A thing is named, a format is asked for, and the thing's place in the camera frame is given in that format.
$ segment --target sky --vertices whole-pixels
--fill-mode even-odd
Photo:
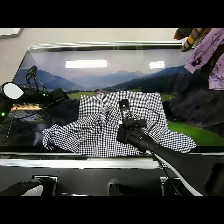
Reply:
[[[150,69],[149,62],[164,61],[165,68],[186,64],[192,51],[180,52],[179,49],[150,50],[96,50],[96,51],[64,51],[27,53],[21,68],[29,69],[36,65],[52,75],[67,80],[75,77],[104,76],[119,71],[153,74],[162,69]],[[107,60],[106,68],[65,68],[66,61],[73,60]]]

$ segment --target gingham fabric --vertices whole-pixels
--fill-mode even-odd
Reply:
[[[82,96],[79,119],[63,127],[53,125],[43,130],[43,145],[49,150],[56,145],[91,157],[139,155],[133,146],[116,140],[121,122],[118,102],[122,99],[128,99],[135,118],[146,119],[147,127],[142,131],[156,143],[183,153],[196,147],[190,137],[168,129],[160,94],[128,91]]]

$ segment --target checkered cloth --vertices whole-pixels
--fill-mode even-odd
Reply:
[[[146,119],[147,127],[142,131],[156,143],[183,153],[196,147],[190,137],[168,129],[160,94],[128,91],[82,96],[78,120],[43,130],[43,145],[49,150],[56,145],[91,157],[139,155],[138,149],[116,140],[122,120],[118,102],[122,99],[128,99],[135,118]]]

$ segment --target floor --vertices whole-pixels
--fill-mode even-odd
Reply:
[[[177,28],[26,28],[20,37],[0,39],[0,84],[14,77],[32,44],[91,41],[172,41]]]

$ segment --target purple cloth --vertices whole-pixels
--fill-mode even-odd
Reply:
[[[213,28],[194,50],[185,68],[193,74],[196,69],[200,69],[208,62],[222,43],[224,43],[224,28]],[[209,89],[224,89],[224,54],[220,56],[209,76]]]

